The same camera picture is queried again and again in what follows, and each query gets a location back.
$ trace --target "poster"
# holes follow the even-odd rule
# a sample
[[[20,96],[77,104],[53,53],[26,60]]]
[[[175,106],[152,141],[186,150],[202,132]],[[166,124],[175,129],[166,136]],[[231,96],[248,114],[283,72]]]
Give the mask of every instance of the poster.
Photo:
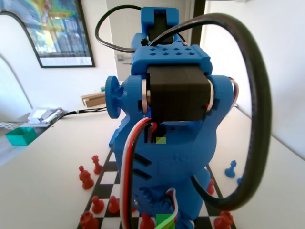
[[[94,67],[81,1],[0,0],[0,14],[18,17],[41,67]]]

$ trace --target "tabletop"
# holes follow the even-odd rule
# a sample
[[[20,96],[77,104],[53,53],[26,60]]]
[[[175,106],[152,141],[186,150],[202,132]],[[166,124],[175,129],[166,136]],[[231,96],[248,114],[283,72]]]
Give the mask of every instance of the tabletop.
[[[101,164],[105,161],[110,138],[124,116],[122,112],[111,119],[107,112],[99,112],[64,117],[1,166],[0,228],[75,229],[92,192],[82,189],[78,167],[83,165],[96,181],[91,157],[98,155]],[[242,176],[250,127],[251,120],[233,108],[217,129],[210,167],[224,196]],[[224,175],[232,160],[237,161],[235,179]],[[257,193],[232,211],[237,228],[303,228],[304,178],[305,162],[272,137]]]

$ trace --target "blue chess piece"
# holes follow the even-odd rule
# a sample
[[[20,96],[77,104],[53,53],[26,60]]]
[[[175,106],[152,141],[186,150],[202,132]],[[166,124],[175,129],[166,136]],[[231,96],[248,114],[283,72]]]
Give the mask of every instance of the blue chess piece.
[[[233,177],[235,177],[234,167],[236,167],[237,163],[234,160],[234,161],[231,161],[230,165],[231,165],[231,167],[226,168],[224,171],[224,174],[226,174],[226,176],[229,178],[233,178]]]
[[[243,181],[243,178],[242,178],[242,177],[237,179],[237,183],[238,183],[238,184],[241,184],[242,181]]]

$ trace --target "checkered board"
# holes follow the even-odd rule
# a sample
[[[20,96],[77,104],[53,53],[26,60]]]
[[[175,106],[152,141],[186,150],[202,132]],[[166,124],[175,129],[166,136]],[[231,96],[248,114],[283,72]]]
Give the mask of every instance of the checkered board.
[[[211,179],[214,180],[214,188],[215,192],[213,194],[214,197],[223,198],[220,189],[216,183],[216,180],[211,172],[209,166],[206,167],[211,174]],[[92,212],[92,197],[97,195],[100,199],[104,201],[105,207],[104,210],[100,214],[94,214]],[[99,228],[101,229],[122,229],[120,213],[112,214],[108,211],[108,204],[110,196],[115,196],[117,199],[120,197],[120,177],[118,173],[118,168],[116,164],[116,159],[113,150],[111,149],[105,164],[103,166],[103,170],[97,179],[97,182],[94,186],[92,195],[88,201],[88,204],[84,210],[90,211],[99,221]],[[220,215],[220,210],[212,207],[209,204],[203,203],[199,217],[194,221],[195,229],[214,229],[214,220]],[[140,224],[142,221],[142,217],[138,211],[132,213],[132,224],[134,226],[133,229],[140,229]],[[231,226],[231,229],[236,229],[235,224]]]

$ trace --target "red pawn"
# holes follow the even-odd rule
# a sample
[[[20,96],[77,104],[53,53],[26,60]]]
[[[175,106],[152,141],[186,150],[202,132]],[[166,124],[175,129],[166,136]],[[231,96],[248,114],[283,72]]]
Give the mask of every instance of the red pawn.
[[[80,177],[80,180],[81,180],[81,174],[83,173],[83,171],[84,171],[84,166],[79,166],[79,168],[78,168],[79,170],[80,170],[80,174],[79,174],[79,177]]]
[[[104,201],[99,199],[98,196],[94,196],[92,197],[92,211],[94,212],[94,214],[99,214],[103,211],[104,209]]]
[[[94,173],[97,174],[97,175],[99,175],[99,174],[101,173],[102,169],[103,169],[103,166],[101,166],[101,165],[99,164],[99,156],[94,155],[94,156],[92,157],[92,161],[93,161],[94,164],[95,164]]]
[[[152,217],[148,216],[145,212],[142,213],[142,222],[140,224],[140,229],[154,229],[155,224]]]
[[[84,170],[83,166],[80,166],[79,169],[81,171],[80,180],[82,181],[82,188],[85,190],[90,189],[94,185],[90,173],[87,170]]]
[[[115,196],[110,197],[108,210],[112,214],[119,212],[119,210],[120,210],[119,200],[116,199]]]
[[[98,229],[99,221],[93,217],[93,214],[89,211],[85,211],[81,216],[82,229]]]
[[[233,216],[228,211],[222,211],[220,216],[214,220],[215,229],[230,229],[233,224]]]
[[[207,192],[208,192],[210,195],[213,195],[213,193],[215,192],[215,189],[214,189],[214,180],[213,180],[213,179],[210,180],[210,183],[209,183]]]

